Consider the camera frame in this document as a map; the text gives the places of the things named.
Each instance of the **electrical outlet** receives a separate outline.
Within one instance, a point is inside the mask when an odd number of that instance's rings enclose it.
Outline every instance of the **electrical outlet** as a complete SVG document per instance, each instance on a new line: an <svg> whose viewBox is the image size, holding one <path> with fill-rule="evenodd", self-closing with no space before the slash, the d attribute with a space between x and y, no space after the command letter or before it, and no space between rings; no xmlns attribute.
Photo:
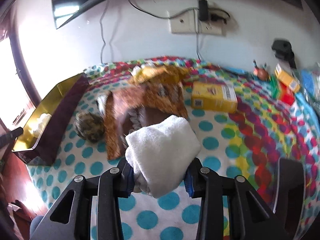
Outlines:
<svg viewBox="0 0 320 240"><path fill-rule="evenodd" d="M223 22L200 22L198 21L198 31L200 34L222 35Z"/></svg>
<svg viewBox="0 0 320 240"><path fill-rule="evenodd" d="M168 12L168 16L174 14L175 12ZM169 29L171 33L196 33L194 10L185 12L174 19L169 19Z"/></svg>

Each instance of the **barcode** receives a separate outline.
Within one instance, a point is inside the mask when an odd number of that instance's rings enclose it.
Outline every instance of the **barcode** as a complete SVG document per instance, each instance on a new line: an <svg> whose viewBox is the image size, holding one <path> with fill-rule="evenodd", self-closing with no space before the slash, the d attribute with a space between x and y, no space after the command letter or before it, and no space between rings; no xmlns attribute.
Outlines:
<svg viewBox="0 0 320 240"><path fill-rule="evenodd" d="M230 90L229 90L229 87L228 86L224 86L225 89L226 89L226 96L227 96L227 99L230 100L231 99L231 95L230 95Z"/></svg>
<svg viewBox="0 0 320 240"><path fill-rule="evenodd" d="M202 106L202 100L195 99L195 106Z"/></svg>
<svg viewBox="0 0 320 240"><path fill-rule="evenodd" d="M298 83L295 80L292 80L290 85L289 85L289 88L291 90L295 90L297 88L297 85L298 85Z"/></svg>

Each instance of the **folded white towel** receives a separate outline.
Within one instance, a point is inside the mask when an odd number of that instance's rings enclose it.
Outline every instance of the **folded white towel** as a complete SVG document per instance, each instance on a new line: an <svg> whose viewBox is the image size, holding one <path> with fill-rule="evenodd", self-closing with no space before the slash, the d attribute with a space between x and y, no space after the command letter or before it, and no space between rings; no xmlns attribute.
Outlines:
<svg viewBox="0 0 320 240"><path fill-rule="evenodd" d="M133 167L135 190L155 198L178 187L201 149L188 121L175 115L134 131L125 139L129 146L125 158Z"/></svg>

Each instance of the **wooden floor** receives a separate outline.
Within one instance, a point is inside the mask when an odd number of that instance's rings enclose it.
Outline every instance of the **wooden floor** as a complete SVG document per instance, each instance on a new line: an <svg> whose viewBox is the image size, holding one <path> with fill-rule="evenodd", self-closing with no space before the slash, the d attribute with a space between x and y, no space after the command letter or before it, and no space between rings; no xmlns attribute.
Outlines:
<svg viewBox="0 0 320 240"><path fill-rule="evenodd" d="M31 218L46 214L48 209L33 185L26 165L13 153L9 153L2 176L9 203L16 199L22 202Z"/></svg>

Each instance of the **bed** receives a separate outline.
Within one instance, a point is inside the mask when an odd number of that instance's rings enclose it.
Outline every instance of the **bed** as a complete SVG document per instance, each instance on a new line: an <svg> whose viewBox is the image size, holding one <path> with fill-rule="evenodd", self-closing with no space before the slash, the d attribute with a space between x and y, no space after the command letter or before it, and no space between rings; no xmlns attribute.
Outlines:
<svg viewBox="0 0 320 240"><path fill-rule="evenodd" d="M184 99L189 123L202 149L198 154L203 166L221 176L243 175L271 204L274 174L279 158L292 158L303 163L306 172L303 212L295 235L300 239L320 211L319 125L318 120L301 100L291 108L270 96L268 83L237 76L204 61L159 57L156 65L171 64L190 68L183 81ZM96 144L84 141L75 132L77 112L98 114L98 93L128 86L130 71L145 60L92 66L84 70L90 87L79 101L70 119L53 166L27 166L33 184L50 208L76 175L86 178L101 175L119 160L107 160L104 140ZM194 81L231 84L235 88L238 110L234 114L195 110L190 107ZM228 204L224 203L224 236L228 239ZM92 205L91 238L97 239L96 199ZM124 239L195 239L199 220L200 199L191 199L183 182L169 194L154 199L144 193L132 193L119 199Z"/></svg>

